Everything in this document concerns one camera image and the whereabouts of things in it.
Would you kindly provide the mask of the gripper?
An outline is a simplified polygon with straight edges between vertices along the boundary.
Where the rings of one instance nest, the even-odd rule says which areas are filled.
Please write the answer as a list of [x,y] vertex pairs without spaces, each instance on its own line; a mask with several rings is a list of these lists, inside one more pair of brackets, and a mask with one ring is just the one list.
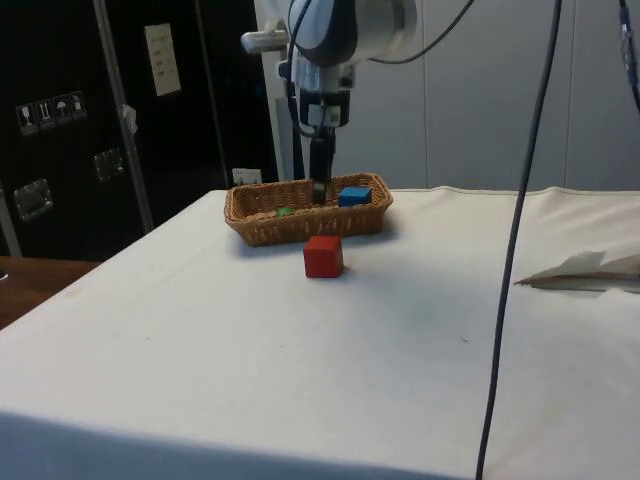
[[310,127],[321,127],[310,142],[310,180],[314,203],[326,201],[335,154],[335,129],[350,120],[350,91],[299,93],[299,119]]

